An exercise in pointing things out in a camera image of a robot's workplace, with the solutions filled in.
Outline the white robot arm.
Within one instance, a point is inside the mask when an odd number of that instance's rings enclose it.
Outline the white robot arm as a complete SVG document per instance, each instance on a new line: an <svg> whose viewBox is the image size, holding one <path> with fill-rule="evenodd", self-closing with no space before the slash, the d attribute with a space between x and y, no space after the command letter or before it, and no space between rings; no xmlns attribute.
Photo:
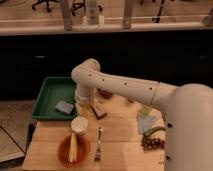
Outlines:
<svg viewBox="0 0 213 171"><path fill-rule="evenodd" d="M71 78L81 105L98 88L159 110L165 123L164 171L213 171L213 88L110 75L92 58L73 68Z"/></svg>

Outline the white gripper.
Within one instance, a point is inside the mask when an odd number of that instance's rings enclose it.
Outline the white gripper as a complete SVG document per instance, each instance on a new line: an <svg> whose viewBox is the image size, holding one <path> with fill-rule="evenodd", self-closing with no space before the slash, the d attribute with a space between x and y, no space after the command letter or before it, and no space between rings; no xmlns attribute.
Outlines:
<svg viewBox="0 0 213 171"><path fill-rule="evenodd" d="M88 105L90 102L91 94L91 88L78 85L75 90L75 100L81 106Z"/></svg>

